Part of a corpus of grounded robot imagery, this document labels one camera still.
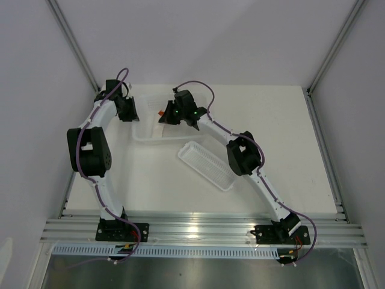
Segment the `white paper napkin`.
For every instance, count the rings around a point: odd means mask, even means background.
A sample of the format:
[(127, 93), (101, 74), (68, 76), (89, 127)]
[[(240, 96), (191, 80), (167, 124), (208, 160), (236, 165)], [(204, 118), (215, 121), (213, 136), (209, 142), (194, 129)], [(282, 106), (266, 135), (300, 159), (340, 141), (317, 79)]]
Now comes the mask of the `white paper napkin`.
[(159, 122), (160, 118), (159, 115), (154, 117), (151, 138), (163, 138), (165, 124)]

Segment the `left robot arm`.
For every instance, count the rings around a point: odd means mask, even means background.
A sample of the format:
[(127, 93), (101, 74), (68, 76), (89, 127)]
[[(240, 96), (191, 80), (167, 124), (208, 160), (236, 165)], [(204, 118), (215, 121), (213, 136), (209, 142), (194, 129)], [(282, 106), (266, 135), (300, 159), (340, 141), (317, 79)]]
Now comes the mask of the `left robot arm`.
[(112, 153), (105, 131), (114, 118), (122, 122), (139, 121), (131, 88), (131, 84), (124, 81), (106, 80), (105, 89), (96, 96), (86, 120), (66, 134), (71, 167), (91, 187), (100, 218), (106, 222), (116, 220), (110, 225), (109, 233), (118, 241), (129, 237), (131, 227), (124, 222), (125, 209), (112, 184), (109, 172)]

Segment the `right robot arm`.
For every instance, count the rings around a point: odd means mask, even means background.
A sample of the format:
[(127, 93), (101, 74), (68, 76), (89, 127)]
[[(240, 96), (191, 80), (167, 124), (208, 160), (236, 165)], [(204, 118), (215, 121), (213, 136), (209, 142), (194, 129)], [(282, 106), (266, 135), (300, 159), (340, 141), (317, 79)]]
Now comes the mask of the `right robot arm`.
[(243, 177), (264, 201), (271, 216), (276, 239), (288, 243), (301, 226), (300, 218), (286, 207), (272, 188), (263, 171), (265, 157), (253, 135), (246, 131), (233, 133), (216, 122), (205, 107), (198, 107), (189, 90), (173, 89), (174, 99), (167, 102), (159, 123), (188, 126), (207, 134), (226, 147), (227, 162), (234, 174)]

